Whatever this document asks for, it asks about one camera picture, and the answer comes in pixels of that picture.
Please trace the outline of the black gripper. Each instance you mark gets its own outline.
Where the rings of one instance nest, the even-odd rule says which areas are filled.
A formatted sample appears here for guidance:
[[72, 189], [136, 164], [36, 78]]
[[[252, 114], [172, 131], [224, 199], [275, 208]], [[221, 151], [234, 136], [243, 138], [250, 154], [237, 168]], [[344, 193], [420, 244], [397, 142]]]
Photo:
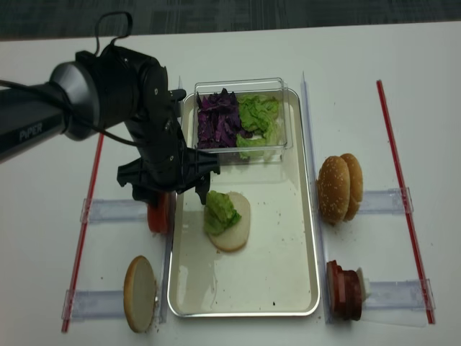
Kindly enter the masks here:
[[216, 154], [190, 148], [178, 117], [185, 93], [171, 93], [168, 100], [144, 109], [125, 121], [140, 157], [117, 169], [120, 186], [130, 184], [134, 200], [156, 204], [158, 195], [182, 194], [192, 188], [206, 205], [210, 191], [210, 174], [220, 174]]

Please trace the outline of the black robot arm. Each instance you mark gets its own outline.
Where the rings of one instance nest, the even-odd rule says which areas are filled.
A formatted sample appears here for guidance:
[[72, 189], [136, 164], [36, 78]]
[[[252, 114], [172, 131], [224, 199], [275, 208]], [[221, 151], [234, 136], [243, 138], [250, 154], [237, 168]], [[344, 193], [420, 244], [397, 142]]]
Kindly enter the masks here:
[[117, 170], [133, 198], [156, 204], [163, 192], [194, 189], [206, 200], [219, 158], [188, 147], [179, 124], [183, 89], [170, 89], [166, 69], [153, 57], [108, 45], [58, 65], [44, 84], [1, 83], [1, 159], [10, 159], [63, 134], [82, 141], [124, 124], [126, 144], [140, 156]]

